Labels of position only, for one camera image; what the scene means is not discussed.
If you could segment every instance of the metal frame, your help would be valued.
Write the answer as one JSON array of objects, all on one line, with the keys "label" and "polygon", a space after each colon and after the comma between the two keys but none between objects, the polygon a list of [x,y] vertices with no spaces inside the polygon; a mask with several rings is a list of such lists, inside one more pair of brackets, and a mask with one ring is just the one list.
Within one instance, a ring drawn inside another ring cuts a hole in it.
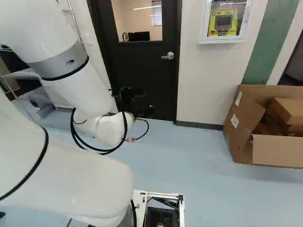
[{"label": "metal frame", "polygon": [[[185,203],[184,203],[184,195],[183,194],[176,194],[176,193],[156,193],[156,192],[146,192],[141,190],[134,190],[133,194],[133,201],[136,206],[136,213],[137,213],[137,226],[144,227],[147,216],[147,202],[150,198],[155,199],[171,208],[175,209],[179,213],[179,227],[185,227],[185,218],[184,218],[184,210],[185,210]],[[72,219],[67,218],[64,222],[62,227],[71,227]]]},{"label": "metal frame", "polygon": [[76,17],[75,17],[75,14],[72,10],[72,7],[71,7],[71,0],[67,0],[67,3],[68,3],[68,6],[69,6],[69,9],[61,9],[65,15],[71,15],[72,16],[72,20],[75,24],[75,28],[76,28],[76,31],[77,31],[77,34],[78,34],[78,37],[79,37],[79,41],[80,43],[82,44],[82,46],[84,46],[84,42],[82,40],[82,37],[81,37],[81,33],[80,33],[80,30],[79,30],[79,27],[78,27],[78,24],[77,24],[77,21],[76,21]]}]

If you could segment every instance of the black cable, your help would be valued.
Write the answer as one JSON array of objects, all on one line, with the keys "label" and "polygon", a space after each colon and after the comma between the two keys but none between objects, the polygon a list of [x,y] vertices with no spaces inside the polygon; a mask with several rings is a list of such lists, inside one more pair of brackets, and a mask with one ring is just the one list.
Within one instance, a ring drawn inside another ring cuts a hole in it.
[{"label": "black cable", "polygon": [[146,122],[146,124],[147,124],[147,130],[146,130],[146,132],[142,136],[139,136],[138,138],[134,139],[134,140],[139,140],[139,139],[141,139],[143,136],[145,136],[148,133],[148,130],[150,129],[150,125],[148,124],[147,120],[140,119],[140,118],[137,118],[136,120]]},{"label": "black cable", "polygon": [[111,149],[99,149],[99,148],[95,148],[89,144],[87,144],[85,141],[83,141],[80,136],[77,134],[74,126],[73,126],[73,117],[74,117],[74,114],[75,114],[75,111],[76,111],[76,108],[73,108],[72,110],[72,113],[71,113],[71,136],[73,138],[73,140],[75,141],[75,143],[82,149],[86,150],[78,141],[77,139],[83,144],[85,145],[86,147],[92,149],[92,150],[95,150],[95,151],[100,151],[102,153],[99,153],[100,155],[108,155],[110,153],[112,153],[113,151],[117,150],[125,141],[126,139],[126,135],[127,135],[127,120],[126,120],[126,115],[125,115],[125,112],[124,112],[124,102],[123,102],[123,99],[122,99],[122,93],[125,89],[129,89],[127,87],[123,87],[120,89],[119,91],[119,98],[120,98],[120,101],[121,101],[121,106],[122,106],[122,116],[123,116],[123,121],[124,121],[124,135],[123,135],[123,138],[121,140],[121,142],[114,148],[111,148]]},{"label": "black cable", "polygon": [[85,121],[81,122],[81,123],[76,123],[74,120],[73,120],[73,122],[74,122],[75,124],[84,124],[85,122],[87,122],[87,119],[86,119]]},{"label": "black cable", "polygon": [[149,203],[149,201],[151,201],[153,198],[150,198],[149,200],[147,200],[146,204]]},{"label": "black cable", "polygon": [[31,170],[25,175],[25,177],[15,186],[13,187],[11,190],[9,190],[7,193],[5,193],[4,195],[2,195],[0,197],[0,201],[9,197],[12,193],[14,193],[15,191],[17,191],[30,177],[31,175],[33,175],[33,173],[36,171],[36,169],[38,168],[38,166],[40,165],[46,150],[47,150],[47,146],[48,146],[48,133],[45,130],[45,128],[42,127],[42,129],[45,132],[45,140],[44,140],[44,146],[42,148],[42,151],[40,153],[40,156],[38,158],[38,160],[36,161],[36,163],[34,164],[34,166],[31,168]]},{"label": "black cable", "polygon": [[134,201],[131,200],[132,210],[133,210],[133,218],[134,218],[134,227],[137,227],[137,213],[136,207],[134,206]]}]

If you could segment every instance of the door window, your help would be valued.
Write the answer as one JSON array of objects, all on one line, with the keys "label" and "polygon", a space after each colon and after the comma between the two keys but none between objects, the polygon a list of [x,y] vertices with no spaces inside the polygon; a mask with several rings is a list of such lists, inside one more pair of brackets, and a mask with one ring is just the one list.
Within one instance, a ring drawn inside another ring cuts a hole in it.
[{"label": "door window", "polygon": [[111,0],[119,42],[162,41],[161,0]]}]

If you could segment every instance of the yellow aed device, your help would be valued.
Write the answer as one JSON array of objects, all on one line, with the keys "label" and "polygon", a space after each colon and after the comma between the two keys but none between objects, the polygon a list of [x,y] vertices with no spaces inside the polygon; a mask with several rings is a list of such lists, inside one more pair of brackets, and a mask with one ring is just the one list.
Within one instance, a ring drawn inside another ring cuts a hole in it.
[{"label": "yellow aed device", "polygon": [[237,25],[234,9],[213,10],[209,18],[208,36],[236,35]]}]

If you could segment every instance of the cable connector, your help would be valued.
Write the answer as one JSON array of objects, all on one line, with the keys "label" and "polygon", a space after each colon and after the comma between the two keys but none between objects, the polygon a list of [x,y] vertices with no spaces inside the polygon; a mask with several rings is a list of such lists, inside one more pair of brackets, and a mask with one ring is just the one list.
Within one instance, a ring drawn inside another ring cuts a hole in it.
[{"label": "cable connector", "polygon": [[126,142],[135,143],[136,139],[134,137],[127,137]]}]

